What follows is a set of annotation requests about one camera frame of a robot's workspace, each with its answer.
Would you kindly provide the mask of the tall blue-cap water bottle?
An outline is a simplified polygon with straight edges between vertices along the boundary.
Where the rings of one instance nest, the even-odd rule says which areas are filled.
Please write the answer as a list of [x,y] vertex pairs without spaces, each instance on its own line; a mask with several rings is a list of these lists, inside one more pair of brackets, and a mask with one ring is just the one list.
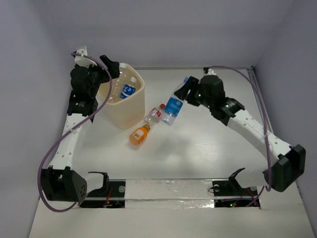
[[165,108],[163,109],[160,119],[167,123],[168,125],[172,125],[176,117],[178,116],[184,101],[177,98],[174,93],[179,90],[187,81],[189,77],[185,77],[183,82],[179,84],[172,92]]

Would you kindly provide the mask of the blue-label white-cap bottle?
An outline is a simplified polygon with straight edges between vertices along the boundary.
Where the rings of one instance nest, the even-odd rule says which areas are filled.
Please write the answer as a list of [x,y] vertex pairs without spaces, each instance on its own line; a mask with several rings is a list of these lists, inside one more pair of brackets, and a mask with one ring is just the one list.
[[136,83],[137,79],[135,77],[131,77],[126,83],[124,83],[120,92],[120,98],[125,99],[134,94],[136,92]]

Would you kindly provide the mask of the clear unlabelled plastic bottle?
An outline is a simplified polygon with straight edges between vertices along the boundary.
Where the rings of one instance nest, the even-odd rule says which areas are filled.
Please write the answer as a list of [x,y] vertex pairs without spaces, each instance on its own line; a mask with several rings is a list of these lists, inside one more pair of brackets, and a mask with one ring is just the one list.
[[120,92],[123,87],[124,78],[125,78],[126,64],[121,63],[119,65],[119,77],[112,80],[112,89],[111,96],[109,101],[115,103],[119,100]]

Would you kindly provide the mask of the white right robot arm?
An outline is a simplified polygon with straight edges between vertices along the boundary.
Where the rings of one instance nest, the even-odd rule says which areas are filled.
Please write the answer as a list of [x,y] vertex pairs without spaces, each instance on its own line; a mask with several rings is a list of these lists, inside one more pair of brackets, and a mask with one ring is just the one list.
[[174,95],[193,106],[204,106],[211,115],[252,144],[270,163],[264,179],[270,187],[284,192],[305,170],[306,150],[279,139],[257,122],[245,107],[225,95],[223,82],[216,75],[198,80],[189,77]]

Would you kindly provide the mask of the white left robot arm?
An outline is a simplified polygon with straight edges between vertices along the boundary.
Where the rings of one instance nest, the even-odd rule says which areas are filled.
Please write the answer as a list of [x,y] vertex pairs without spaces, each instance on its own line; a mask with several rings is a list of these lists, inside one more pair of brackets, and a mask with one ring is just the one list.
[[119,62],[101,55],[99,60],[80,53],[74,57],[85,60],[78,62],[70,73],[71,93],[69,97],[63,135],[54,145],[56,151],[47,168],[38,171],[38,189],[48,201],[80,202],[87,194],[87,182],[73,169],[79,156],[84,137],[102,105],[96,99],[100,86],[118,78]]

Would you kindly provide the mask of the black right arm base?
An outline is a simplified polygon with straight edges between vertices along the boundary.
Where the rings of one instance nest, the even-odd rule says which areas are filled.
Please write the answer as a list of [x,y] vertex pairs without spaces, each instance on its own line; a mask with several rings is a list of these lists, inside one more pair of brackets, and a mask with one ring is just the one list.
[[215,208],[247,207],[258,196],[256,187],[242,188],[229,180],[213,180],[208,192],[213,195]]

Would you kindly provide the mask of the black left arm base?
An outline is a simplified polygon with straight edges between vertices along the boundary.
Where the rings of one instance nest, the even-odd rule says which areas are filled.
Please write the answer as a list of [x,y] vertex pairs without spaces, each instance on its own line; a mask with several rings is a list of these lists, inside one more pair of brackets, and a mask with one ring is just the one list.
[[81,208],[124,208],[126,180],[110,180],[105,186],[92,190],[79,205]]

